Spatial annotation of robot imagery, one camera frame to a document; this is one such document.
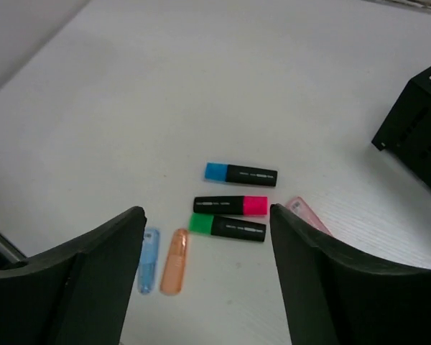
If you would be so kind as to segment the green cap highlighter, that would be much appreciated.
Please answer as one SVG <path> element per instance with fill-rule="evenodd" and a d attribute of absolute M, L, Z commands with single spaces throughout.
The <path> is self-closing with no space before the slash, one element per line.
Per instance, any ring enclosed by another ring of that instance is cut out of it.
<path fill-rule="evenodd" d="M 194 213 L 190 218 L 190 232 L 250 242 L 264 242 L 267 226 L 241 219 Z"/>

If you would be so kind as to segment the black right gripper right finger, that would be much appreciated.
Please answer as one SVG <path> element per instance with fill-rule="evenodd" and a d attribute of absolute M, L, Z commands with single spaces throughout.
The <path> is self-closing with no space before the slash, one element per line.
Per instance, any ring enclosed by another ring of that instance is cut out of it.
<path fill-rule="evenodd" d="M 270 208 L 293 344 L 431 344 L 431 269 L 362 252 Z"/>

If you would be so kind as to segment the pink cap highlighter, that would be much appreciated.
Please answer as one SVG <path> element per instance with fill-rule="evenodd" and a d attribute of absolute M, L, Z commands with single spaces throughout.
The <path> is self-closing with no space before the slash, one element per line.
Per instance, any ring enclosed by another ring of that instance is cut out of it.
<path fill-rule="evenodd" d="M 195 197 L 195 213 L 231 216 L 266 216 L 269 199 L 266 196 L 230 195 Z"/>

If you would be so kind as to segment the blue cap highlighter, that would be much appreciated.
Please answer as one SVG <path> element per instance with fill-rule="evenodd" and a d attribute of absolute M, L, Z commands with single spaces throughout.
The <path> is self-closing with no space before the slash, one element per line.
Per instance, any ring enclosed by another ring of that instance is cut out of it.
<path fill-rule="evenodd" d="M 275 187 L 277 176 L 276 170 L 214 162 L 207 163 L 204 173 L 206 180 L 264 187 Z"/>

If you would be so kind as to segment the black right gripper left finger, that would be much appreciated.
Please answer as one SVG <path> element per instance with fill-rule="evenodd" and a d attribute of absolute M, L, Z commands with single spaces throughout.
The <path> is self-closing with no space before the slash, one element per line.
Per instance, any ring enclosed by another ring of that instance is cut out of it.
<path fill-rule="evenodd" d="M 135 206 L 31 257 L 0 234 L 0 344 L 118 344 L 146 222 Z"/>

